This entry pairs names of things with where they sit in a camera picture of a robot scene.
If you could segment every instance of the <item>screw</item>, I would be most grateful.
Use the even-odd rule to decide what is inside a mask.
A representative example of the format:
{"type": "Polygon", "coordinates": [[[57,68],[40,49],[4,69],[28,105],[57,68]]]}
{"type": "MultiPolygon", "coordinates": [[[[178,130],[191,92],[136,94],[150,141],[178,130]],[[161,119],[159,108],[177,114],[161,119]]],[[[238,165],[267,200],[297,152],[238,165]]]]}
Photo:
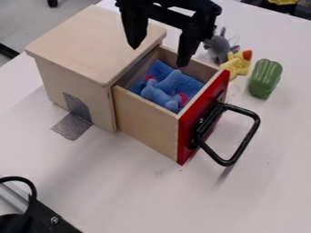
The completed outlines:
{"type": "Polygon", "coordinates": [[[52,217],[51,218],[51,224],[52,225],[57,225],[59,223],[59,218],[58,217],[52,217]]]}

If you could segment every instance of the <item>drawer handle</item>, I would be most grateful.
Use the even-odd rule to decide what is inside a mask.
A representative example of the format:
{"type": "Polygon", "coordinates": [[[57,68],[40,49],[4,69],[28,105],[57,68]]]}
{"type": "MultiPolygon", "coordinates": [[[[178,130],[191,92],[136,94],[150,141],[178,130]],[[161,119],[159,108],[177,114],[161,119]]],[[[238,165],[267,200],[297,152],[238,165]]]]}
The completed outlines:
{"type": "Polygon", "coordinates": [[[233,166],[236,161],[241,157],[242,153],[248,146],[249,142],[253,138],[254,134],[259,128],[260,125],[260,117],[247,109],[243,109],[239,106],[232,106],[228,104],[223,104],[218,101],[214,103],[214,106],[211,109],[209,116],[200,122],[200,127],[195,131],[194,140],[195,144],[201,147],[214,161],[224,167],[233,166]],[[246,134],[246,137],[243,139],[242,143],[236,150],[235,154],[228,160],[221,158],[204,140],[205,135],[210,132],[215,122],[221,117],[221,115],[227,110],[233,111],[254,119],[254,124],[252,125],[249,132],[246,134]]]}

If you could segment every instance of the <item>red frame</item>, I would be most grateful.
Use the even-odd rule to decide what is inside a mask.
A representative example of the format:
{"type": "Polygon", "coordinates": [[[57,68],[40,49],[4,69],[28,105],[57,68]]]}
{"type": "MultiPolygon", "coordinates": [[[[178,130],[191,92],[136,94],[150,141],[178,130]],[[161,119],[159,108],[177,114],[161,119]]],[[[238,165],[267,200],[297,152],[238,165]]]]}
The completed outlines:
{"type": "Polygon", "coordinates": [[[178,164],[184,165],[184,163],[197,151],[197,149],[189,148],[191,127],[199,119],[199,117],[201,117],[201,115],[206,111],[211,103],[214,102],[214,100],[222,91],[224,91],[224,97],[226,98],[226,90],[229,84],[229,77],[229,71],[224,70],[211,84],[211,86],[179,119],[177,152],[178,164]]]}

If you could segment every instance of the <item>wooden lid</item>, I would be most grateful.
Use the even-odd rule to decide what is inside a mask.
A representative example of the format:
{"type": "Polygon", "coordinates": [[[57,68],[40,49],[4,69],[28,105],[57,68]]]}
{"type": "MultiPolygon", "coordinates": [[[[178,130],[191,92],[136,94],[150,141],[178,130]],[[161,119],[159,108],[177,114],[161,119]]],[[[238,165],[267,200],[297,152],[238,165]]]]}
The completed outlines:
{"type": "Polygon", "coordinates": [[[149,24],[146,39],[134,50],[120,14],[92,5],[36,39],[26,52],[109,86],[165,36],[163,27],[149,24]]]}

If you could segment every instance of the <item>green pepper toy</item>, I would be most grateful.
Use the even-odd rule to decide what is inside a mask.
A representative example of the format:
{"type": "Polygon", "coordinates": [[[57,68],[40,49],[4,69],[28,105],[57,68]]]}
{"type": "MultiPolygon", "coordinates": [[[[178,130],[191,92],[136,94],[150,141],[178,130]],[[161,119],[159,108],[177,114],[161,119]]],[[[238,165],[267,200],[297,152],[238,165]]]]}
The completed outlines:
{"type": "Polygon", "coordinates": [[[248,90],[258,98],[268,99],[281,78],[283,67],[268,59],[257,61],[248,90]]]}

